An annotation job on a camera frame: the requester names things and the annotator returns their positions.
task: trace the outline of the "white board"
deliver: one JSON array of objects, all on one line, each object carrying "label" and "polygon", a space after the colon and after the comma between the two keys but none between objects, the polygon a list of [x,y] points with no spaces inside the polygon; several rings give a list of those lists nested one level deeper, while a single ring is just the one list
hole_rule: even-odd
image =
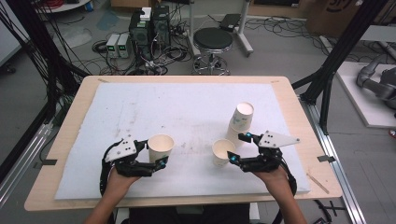
[{"label": "white board", "polygon": [[[241,102],[255,111],[250,131],[289,134],[271,85],[266,84],[121,84],[103,83],[80,127],[64,168],[55,199],[98,199],[101,159],[106,149],[131,134],[138,141],[157,133],[175,140],[165,169],[133,184],[126,197],[174,197],[267,193],[251,173],[228,163],[212,163],[211,145],[224,138]],[[298,193],[310,187],[294,146],[281,148],[297,179]],[[245,143],[236,150],[256,157],[258,149]],[[148,161],[143,150],[139,161]]]},{"label": "white board", "polygon": [[[396,119],[394,118],[394,114],[396,110],[387,107],[372,91],[363,89],[356,84],[359,71],[366,65],[367,63],[343,63],[337,71],[341,83],[344,85],[349,98],[367,127],[395,128]],[[379,82],[382,72],[394,66],[390,64],[379,64],[371,79]]]}]

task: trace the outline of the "white mounting plate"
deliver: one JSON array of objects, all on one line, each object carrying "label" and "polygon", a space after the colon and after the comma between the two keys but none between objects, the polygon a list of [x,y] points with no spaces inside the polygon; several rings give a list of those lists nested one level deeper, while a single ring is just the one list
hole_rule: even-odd
[{"label": "white mounting plate", "polygon": [[299,143],[300,139],[292,136],[266,131],[260,140],[259,147],[285,147]]},{"label": "white mounting plate", "polygon": [[136,147],[134,146],[134,139],[132,139],[131,136],[128,136],[126,138],[123,138],[116,147],[110,149],[110,151],[107,153],[105,161],[114,161],[135,153]]}]

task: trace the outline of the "chrome stool footrest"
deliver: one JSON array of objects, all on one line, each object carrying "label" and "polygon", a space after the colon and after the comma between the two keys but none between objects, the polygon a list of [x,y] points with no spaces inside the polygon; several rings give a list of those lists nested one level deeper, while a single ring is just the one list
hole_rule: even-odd
[{"label": "chrome stool footrest", "polygon": [[215,76],[229,76],[227,62],[219,56],[213,54],[204,55],[194,60],[192,72],[195,74],[209,74]]}]

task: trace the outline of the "stool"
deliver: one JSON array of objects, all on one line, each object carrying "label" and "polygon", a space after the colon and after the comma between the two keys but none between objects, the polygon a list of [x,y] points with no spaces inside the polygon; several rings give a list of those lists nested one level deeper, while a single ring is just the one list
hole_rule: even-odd
[{"label": "stool", "polygon": [[207,70],[210,75],[230,75],[227,62],[215,56],[229,50],[233,44],[233,37],[227,31],[215,27],[201,29],[195,32],[193,44],[202,53],[206,53],[194,60],[193,72],[202,74]]}]

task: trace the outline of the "paper cup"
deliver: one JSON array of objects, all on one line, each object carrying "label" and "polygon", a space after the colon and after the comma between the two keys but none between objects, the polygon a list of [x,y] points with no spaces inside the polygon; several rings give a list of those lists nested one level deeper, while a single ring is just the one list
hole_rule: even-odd
[{"label": "paper cup", "polygon": [[149,162],[167,157],[171,154],[174,140],[167,134],[156,134],[148,139]]},{"label": "paper cup", "polygon": [[230,124],[230,125],[228,126],[228,130],[227,130],[227,133],[226,133],[226,135],[225,135],[225,138],[228,139],[228,140],[230,140],[230,141],[233,143],[233,145],[234,145],[236,148],[238,148],[238,147],[241,147],[242,145],[245,144],[244,141],[241,141],[241,140],[238,139],[238,134],[240,134],[240,133],[246,134],[246,133],[248,133],[248,131],[249,131],[249,130],[245,130],[245,131],[242,131],[242,132],[238,132],[238,131],[235,130],[235,129],[231,126],[231,124]]},{"label": "paper cup", "polygon": [[213,146],[213,164],[223,166],[228,163],[227,151],[235,152],[235,146],[230,140],[220,139]]},{"label": "paper cup", "polygon": [[243,132],[250,129],[254,107],[248,102],[240,103],[233,112],[230,125],[234,130]]}]

